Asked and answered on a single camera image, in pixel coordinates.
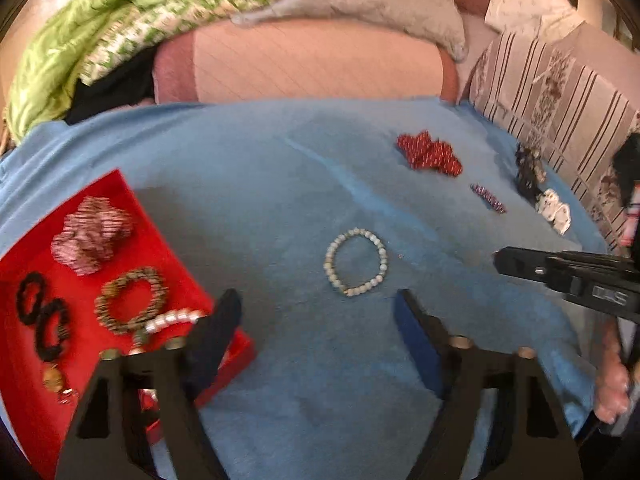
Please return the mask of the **person's right hand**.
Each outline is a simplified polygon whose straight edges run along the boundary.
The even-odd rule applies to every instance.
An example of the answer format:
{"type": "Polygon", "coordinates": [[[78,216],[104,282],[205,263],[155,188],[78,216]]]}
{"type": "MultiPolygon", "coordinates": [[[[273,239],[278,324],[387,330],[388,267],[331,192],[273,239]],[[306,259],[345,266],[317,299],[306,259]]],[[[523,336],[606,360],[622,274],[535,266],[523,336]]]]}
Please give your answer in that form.
{"type": "Polygon", "coordinates": [[[596,381],[594,414],[601,422],[612,425],[629,408],[629,372],[620,359],[617,321],[607,320],[603,326],[602,356],[596,381]]]}

